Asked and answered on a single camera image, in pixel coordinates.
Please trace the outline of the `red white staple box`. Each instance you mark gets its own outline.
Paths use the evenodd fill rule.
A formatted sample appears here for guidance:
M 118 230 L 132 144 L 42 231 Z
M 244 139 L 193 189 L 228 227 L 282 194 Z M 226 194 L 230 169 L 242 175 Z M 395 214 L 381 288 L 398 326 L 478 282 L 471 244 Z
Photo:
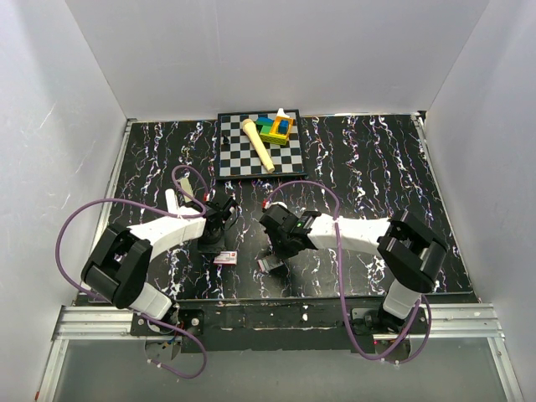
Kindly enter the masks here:
M 282 265 L 284 261 L 276 257 L 275 255 L 269 255 L 265 258 L 257 260 L 257 264 L 260 268 L 260 271 L 263 273 L 268 273 Z

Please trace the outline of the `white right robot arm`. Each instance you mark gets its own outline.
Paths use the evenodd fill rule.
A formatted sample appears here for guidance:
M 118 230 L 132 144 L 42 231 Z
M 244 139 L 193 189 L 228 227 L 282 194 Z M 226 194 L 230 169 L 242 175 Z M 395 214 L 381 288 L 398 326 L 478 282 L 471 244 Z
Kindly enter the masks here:
M 303 250 L 341 248 L 382 258 L 394 281 L 378 316 L 380 326 L 392 333 L 407 326 L 417 300 L 434 290 L 447 254 L 438 234 L 402 210 L 389 219 L 348 219 L 317 211 L 296 216 L 284 204 L 274 203 L 260 224 L 273 249 L 263 262 L 268 268 Z

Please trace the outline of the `cream white stapler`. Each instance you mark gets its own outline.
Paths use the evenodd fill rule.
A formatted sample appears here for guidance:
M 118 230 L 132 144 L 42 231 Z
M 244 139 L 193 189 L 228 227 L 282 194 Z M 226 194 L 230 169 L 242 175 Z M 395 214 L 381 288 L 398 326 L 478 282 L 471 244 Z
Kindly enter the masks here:
M 179 187 L 181 190 L 181 194 L 183 195 L 184 199 L 192 199 L 193 198 L 193 190 L 192 186 L 189 182 L 188 178 L 180 178 L 178 180 Z

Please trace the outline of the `red white staple box sleeve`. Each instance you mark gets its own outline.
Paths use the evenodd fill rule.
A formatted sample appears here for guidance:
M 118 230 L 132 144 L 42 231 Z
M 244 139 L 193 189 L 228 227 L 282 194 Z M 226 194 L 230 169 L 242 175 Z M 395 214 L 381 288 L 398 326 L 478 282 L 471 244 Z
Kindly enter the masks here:
M 236 265 L 238 253 L 236 251 L 222 251 L 214 258 L 215 265 Z

